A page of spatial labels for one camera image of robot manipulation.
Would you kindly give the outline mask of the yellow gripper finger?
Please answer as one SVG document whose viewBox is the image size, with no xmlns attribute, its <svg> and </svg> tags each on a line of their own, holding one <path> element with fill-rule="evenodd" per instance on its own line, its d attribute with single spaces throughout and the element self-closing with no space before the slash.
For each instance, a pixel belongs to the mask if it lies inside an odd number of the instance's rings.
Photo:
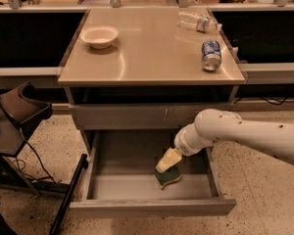
<svg viewBox="0 0 294 235">
<path fill-rule="evenodd" d="M 156 165 L 156 171 L 163 173 L 173 165 L 179 163 L 181 159 L 182 154 L 177 149 L 169 148 Z"/>
</svg>

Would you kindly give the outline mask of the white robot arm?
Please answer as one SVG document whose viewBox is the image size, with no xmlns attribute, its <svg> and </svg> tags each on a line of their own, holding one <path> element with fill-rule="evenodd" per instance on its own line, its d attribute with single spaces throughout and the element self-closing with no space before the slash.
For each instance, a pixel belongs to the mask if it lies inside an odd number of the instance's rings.
<svg viewBox="0 0 294 235">
<path fill-rule="evenodd" d="M 163 173 L 182 156 L 189 157 L 204 148 L 232 141 L 294 165 L 294 124 L 244 120 L 234 112 L 207 109 L 194 122 L 181 128 L 156 166 Z"/>
</svg>

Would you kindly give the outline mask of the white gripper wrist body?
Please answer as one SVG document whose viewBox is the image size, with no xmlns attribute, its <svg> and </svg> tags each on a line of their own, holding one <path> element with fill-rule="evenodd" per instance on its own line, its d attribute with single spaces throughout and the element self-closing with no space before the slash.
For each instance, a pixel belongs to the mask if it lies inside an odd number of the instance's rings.
<svg viewBox="0 0 294 235">
<path fill-rule="evenodd" d="M 195 124 L 188 124 L 181 128 L 174 138 L 174 146 L 186 157 L 199 153 L 202 149 L 212 147 L 214 143 L 200 134 Z"/>
</svg>

